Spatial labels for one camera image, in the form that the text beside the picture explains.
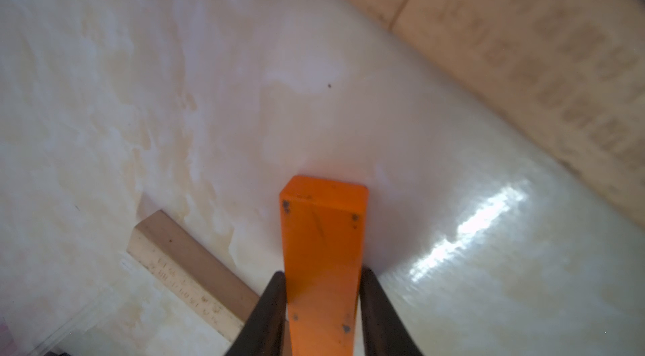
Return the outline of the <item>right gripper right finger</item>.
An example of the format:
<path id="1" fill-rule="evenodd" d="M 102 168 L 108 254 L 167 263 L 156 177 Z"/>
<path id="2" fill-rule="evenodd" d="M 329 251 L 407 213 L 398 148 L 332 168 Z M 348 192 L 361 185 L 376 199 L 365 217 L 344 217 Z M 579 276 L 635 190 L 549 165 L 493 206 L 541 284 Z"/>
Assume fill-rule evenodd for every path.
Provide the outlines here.
<path id="1" fill-rule="evenodd" d="M 396 313 L 376 274 L 367 267 L 361 270 L 359 301 L 365 355 L 423 355 Z"/>

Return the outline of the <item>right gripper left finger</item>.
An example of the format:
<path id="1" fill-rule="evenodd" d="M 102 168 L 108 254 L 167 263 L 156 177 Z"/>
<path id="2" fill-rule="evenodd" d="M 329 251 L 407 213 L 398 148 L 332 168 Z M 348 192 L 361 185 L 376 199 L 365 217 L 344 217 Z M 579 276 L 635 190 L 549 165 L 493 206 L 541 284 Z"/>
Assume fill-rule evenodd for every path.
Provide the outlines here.
<path id="1" fill-rule="evenodd" d="M 277 271 L 226 356 L 281 356 L 287 313 L 287 282 Z"/>

